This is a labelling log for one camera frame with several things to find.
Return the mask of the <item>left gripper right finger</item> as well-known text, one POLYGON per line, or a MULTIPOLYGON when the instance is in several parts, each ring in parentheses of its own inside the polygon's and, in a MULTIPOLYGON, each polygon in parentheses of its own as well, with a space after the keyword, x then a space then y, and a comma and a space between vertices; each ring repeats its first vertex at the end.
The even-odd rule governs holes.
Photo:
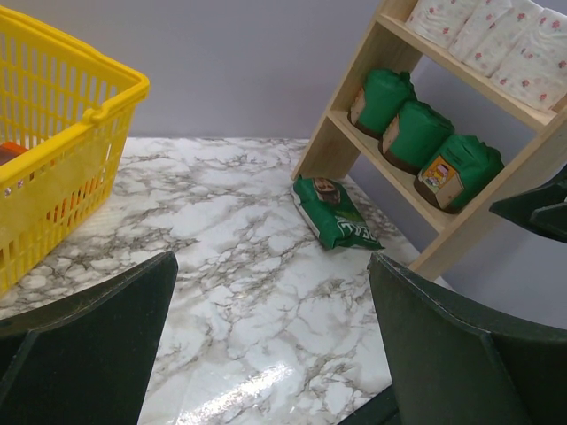
POLYGON ((496 311, 381 253, 369 283, 400 424, 564 424, 566 332, 496 311))

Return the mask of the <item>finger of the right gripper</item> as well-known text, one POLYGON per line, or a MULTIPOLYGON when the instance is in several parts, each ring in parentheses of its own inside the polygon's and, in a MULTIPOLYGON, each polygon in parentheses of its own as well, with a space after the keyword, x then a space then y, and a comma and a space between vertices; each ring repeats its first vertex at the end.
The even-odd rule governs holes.
POLYGON ((494 202, 489 211, 538 236, 566 243, 566 166, 545 184, 494 202))

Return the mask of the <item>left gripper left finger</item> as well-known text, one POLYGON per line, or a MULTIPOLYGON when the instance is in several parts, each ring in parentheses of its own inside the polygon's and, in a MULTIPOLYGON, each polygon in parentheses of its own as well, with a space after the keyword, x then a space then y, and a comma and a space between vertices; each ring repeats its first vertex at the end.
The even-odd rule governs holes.
POLYGON ((135 424, 178 273, 171 252, 1 321, 3 424, 135 424))

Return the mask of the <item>white floral paper roll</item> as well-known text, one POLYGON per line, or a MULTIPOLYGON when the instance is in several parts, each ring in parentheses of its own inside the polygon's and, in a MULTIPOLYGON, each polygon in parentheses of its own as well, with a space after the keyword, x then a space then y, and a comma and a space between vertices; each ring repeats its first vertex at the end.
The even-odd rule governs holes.
POLYGON ((491 77, 543 8, 528 0, 481 1, 448 48, 458 61, 491 77))
POLYGON ((406 26, 422 38, 447 49, 478 4, 478 0, 419 0, 406 26))
POLYGON ((544 9, 505 57, 490 82, 546 112, 566 95, 566 16, 544 9))

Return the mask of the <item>green brown roll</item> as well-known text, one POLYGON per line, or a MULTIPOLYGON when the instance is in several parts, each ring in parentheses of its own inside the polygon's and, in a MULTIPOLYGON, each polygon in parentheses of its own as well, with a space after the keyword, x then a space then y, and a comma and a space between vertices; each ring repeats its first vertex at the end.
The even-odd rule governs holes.
POLYGON ((362 133, 380 139, 410 100, 416 100, 416 93, 409 72, 373 69, 354 99, 348 118, 362 133))
POLYGON ((417 175, 453 133, 454 125, 449 119, 428 104, 411 100, 385 130, 378 149, 391 165, 417 175))

